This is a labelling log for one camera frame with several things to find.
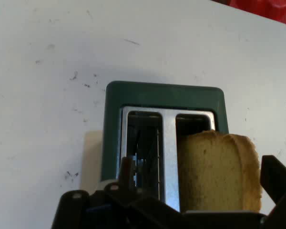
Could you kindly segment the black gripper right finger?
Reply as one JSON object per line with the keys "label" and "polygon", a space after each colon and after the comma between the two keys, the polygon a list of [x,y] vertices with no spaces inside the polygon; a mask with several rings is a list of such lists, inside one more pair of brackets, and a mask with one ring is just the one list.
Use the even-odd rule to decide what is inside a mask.
{"label": "black gripper right finger", "polygon": [[275,156],[262,156],[260,183],[276,205],[286,206],[286,167]]}

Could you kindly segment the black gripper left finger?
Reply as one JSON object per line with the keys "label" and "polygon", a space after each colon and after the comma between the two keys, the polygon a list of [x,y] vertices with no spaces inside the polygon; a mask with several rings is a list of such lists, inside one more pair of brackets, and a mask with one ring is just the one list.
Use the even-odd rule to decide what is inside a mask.
{"label": "black gripper left finger", "polygon": [[130,191],[136,191],[137,186],[135,184],[134,175],[136,174],[136,165],[132,156],[126,156],[121,159],[118,185],[122,188],[126,188]]}

